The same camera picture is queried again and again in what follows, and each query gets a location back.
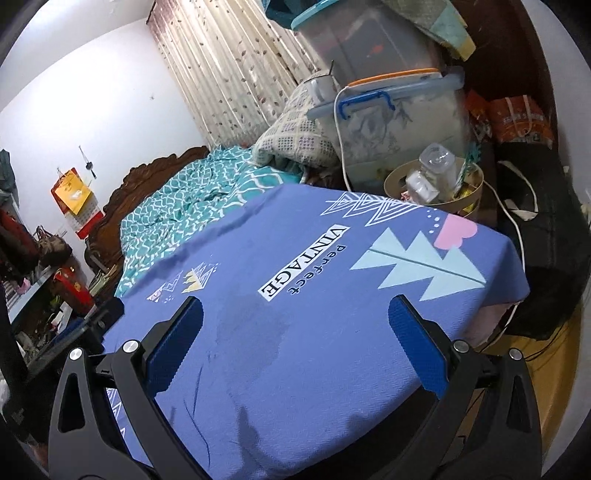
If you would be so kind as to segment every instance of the orange package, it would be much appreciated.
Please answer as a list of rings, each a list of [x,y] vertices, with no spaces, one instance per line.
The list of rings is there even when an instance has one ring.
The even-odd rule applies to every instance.
[[[492,138],[491,121],[488,118],[488,102],[470,90],[466,95],[466,109],[470,112],[470,124],[476,139],[482,142],[485,138]]]
[[[527,95],[493,100],[488,106],[488,118],[498,143],[538,143],[552,148],[554,134],[550,123],[538,104]]]

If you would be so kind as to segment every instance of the teal patterned bedsheet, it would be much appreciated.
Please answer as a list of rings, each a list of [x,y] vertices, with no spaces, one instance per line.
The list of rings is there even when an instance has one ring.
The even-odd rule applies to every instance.
[[[124,272],[116,296],[125,294],[160,258],[264,191],[302,181],[297,165],[286,171],[251,163],[251,149],[217,148],[172,177],[121,221]]]

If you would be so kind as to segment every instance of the round woven basket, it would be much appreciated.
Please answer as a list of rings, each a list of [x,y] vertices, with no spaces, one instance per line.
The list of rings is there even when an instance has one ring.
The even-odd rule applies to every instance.
[[[456,163],[458,168],[462,168],[464,165],[463,158],[457,158]],[[459,200],[452,200],[451,202],[444,203],[431,203],[430,207],[434,207],[438,210],[442,210],[447,213],[454,213],[470,220],[476,221],[478,219],[478,209],[480,208],[480,199],[482,198],[482,186],[484,185],[484,174],[478,165],[474,165],[476,171],[472,173],[472,181],[469,183],[472,187],[475,187],[474,192],[467,195]],[[404,192],[406,187],[406,176],[413,170],[419,170],[421,163],[418,160],[405,163],[396,170],[394,170],[384,182],[384,191],[390,198],[400,200],[400,195]],[[473,209],[467,213],[464,211],[465,208],[474,205]]]

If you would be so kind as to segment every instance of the clothing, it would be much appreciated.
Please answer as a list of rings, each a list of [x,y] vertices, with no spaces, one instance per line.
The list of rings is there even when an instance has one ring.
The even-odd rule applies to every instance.
[[[382,0],[401,17],[411,21],[425,35],[450,50],[452,56],[467,60],[476,45],[466,31],[466,22],[449,0]]]
[[[39,263],[39,251],[27,229],[0,210],[0,278],[19,285]]]
[[[17,189],[17,181],[10,165],[10,153],[0,150],[0,205]]]

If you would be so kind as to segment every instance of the clear plastic bottle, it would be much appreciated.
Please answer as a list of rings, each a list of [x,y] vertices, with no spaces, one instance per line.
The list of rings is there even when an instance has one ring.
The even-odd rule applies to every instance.
[[[452,200],[458,175],[456,156],[444,146],[432,143],[423,150],[418,159],[427,177],[439,190],[441,200],[444,202]]]
[[[439,195],[437,189],[417,170],[407,175],[406,184],[410,198],[419,205],[429,205]]]

